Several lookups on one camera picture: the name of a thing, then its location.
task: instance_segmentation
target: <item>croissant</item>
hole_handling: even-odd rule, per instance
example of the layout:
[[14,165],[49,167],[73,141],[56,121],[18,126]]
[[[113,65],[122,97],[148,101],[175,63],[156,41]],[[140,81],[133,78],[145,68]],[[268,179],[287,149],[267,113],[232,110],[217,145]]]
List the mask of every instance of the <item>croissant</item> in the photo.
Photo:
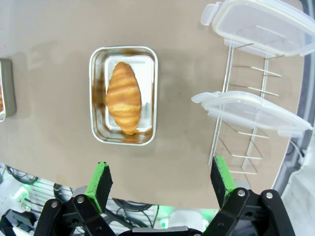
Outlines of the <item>croissant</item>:
[[105,105],[124,133],[135,133],[140,120],[141,94],[129,64],[119,62],[115,66],[105,96]]

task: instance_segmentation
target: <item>clear plastic lid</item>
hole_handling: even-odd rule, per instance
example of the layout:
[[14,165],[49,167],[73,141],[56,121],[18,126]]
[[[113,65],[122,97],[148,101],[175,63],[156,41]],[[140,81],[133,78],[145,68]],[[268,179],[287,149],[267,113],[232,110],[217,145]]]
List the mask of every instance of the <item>clear plastic lid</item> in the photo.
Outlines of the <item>clear plastic lid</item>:
[[315,51],[315,21],[280,0],[225,0],[209,4],[201,23],[228,39],[278,55]]
[[249,92],[204,92],[191,99],[201,103],[208,116],[248,128],[276,130],[287,137],[300,137],[305,130],[313,129],[292,112]]

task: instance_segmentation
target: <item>rectangular metal tray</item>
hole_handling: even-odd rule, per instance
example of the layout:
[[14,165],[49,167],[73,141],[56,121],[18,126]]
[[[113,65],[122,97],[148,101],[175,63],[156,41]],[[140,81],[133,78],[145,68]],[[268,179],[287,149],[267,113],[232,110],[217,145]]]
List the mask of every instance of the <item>rectangular metal tray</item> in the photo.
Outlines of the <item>rectangular metal tray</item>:
[[[141,93],[141,115],[134,135],[125,134],[110,116],[104,104],[115,65],[128,63]],[[158,59],[155,52],[141,46],[119,46],[97,49],[90,59],[90,112],[93,135],[100,142],[124,145],[146,145],[156,132]]]
[[12,62],[9,59],[0,59],[0,87],[3,101],[3,110],[0,111],[0,122],[2,122],[16,112]]

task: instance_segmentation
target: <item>metal wire rack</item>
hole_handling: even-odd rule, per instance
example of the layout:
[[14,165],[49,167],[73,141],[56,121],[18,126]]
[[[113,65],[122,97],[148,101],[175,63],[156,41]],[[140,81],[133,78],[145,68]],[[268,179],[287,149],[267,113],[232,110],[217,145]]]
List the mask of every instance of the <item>metal wire rack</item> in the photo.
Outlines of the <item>metal wire rack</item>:
[[[226,63],[226,70],[225,70],[225,77],[224,77],[222,92],[227,92],[227,91],[229,91],[230,86],[234,86],[234,87],[237,87],[240,89],[249,89],[249,90],[253,90],[255,92],[259,92],[259,95],[262,98],[264,98],[266,94],[278,97],[279,94],[274,93],[272,91],[267,91],[266,85],[267,85],[268,77],[281,78],[282,76],[278,73],[274,73],[274,72],[268,70],[268,66],[269,66],[270,60],[274,60],[276,58],[283,57],[283,55],[279,55],[279,56],[274,55],[274,56],[268,57],[268,55],[266,53],[265,57],[264,57],[264,64],[263,64],[262,68],[259,68],[256,66],[233,65],[234,51],[245,48],[245,47],[254,46],[254,44],[250,43],[250,44],[246,44],[246,45],[237,46],[237,43],[233,42],[232,40],[229,40],[228,42],[229,42],[229,49],[228,49],[228,56],[227,56],[227,63]],[[256,88],[254,86],[231,84],[230,78],[231,78],[231,73],[232,73],[233,68],[242,68],[244,70],[247,69],[247,70],[261,71],[263,73],[262,80],[261,80],[261,87]],[[246,150],[245,154],[233,153],[230,150],[230,148],[228,147],[228,145],[226,143],[224,143],[223,139],[220,137],[220,132],[221,132],[221,128],[223,125],[225,125],[227,127],[227,129],[230,129],[230,131],[235,132],[238,135],[250,136],[250,139],[249,139],[248,144],[247,144],[247,150]],[[260,150],[258,149],[257,145],[255,144],[256,139],[269,139],[269,136],[263,130],[261,130],[257,127],[252,129],[251,132],[244,132],[244,131],[237,130],[231,124],[224,122],[221,118],[217,118],[215,133],[214,133],[214,138],[213,138],[213,142],[212,142],[212,146],[211,146],[210,158],[209,158],[208,164],[211,165],[212,157],[215,155],[218,155],[217,146],[218,146],[218,143],[220,142],[222,144],[222,146],[225,148],[225,150],[227,151],[227,153],[232,158],[243,159],[241,169],[239,169],[239,170],[231,169],[230,172],[246,174],[246,175],[256,175],[258,173],[258,171],[257,171],[257,168],[256,168],[255,163],[253,161],[254,160],[255,161],[263,160],[263,155],[260,152]],[[258,154],[258,155],[252,154],[253,148],[256,150],[256,154]]]

